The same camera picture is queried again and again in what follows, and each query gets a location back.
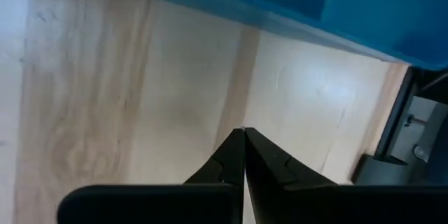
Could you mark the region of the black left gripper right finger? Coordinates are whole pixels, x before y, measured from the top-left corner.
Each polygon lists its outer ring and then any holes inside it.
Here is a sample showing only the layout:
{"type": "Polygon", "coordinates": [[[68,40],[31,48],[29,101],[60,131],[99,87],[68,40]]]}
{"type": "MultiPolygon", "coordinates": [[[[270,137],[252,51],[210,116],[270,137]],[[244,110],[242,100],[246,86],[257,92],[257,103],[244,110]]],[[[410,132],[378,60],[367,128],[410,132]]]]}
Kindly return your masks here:
{"type": "Polygon", "coordinates": [[[347,224],[337,184],[246,128],[246,176],[257,224],[347,224]]]}

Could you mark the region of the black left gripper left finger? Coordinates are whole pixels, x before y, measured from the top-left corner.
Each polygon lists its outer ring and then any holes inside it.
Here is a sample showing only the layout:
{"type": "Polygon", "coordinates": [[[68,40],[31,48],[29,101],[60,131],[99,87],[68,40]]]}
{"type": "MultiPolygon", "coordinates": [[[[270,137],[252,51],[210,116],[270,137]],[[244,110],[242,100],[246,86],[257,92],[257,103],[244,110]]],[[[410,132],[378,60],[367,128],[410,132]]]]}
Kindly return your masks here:
{"type": "Polygon", "coordinates": [[[213,155],[185,183],[244,183],[246,135],[233,129],[213,155]]]}

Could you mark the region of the teal blue plastic tray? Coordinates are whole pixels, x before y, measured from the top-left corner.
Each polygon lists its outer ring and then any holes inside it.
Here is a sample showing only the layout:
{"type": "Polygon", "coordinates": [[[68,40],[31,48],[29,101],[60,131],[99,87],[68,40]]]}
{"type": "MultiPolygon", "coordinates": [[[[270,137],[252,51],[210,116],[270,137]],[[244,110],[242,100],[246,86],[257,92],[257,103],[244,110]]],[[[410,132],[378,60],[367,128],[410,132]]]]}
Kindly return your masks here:
{"type": "Polygon", "coordinates": [[[448,68],[448,0],[165,0],[292,39],[448,68]]]}

